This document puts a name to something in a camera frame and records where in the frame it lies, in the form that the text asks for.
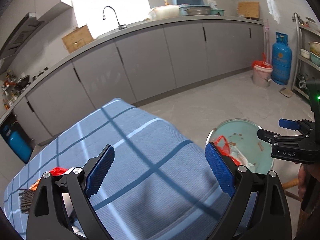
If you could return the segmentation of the person's right hand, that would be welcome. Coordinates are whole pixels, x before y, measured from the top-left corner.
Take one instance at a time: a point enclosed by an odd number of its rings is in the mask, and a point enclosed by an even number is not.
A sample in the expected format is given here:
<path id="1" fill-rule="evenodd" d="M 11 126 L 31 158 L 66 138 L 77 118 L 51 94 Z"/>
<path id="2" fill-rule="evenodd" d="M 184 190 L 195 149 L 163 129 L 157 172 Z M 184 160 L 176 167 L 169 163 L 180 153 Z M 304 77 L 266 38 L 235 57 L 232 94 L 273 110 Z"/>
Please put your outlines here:
<path id="1" fill-rule="evenodd" d="M 309 173 L 312 177 L 320 181 L 320 166 L 319 164 L 301 165 L 298 172 L 298 195 L 300 198 L 304 198 L 306 192 L 306 176 Z"/>

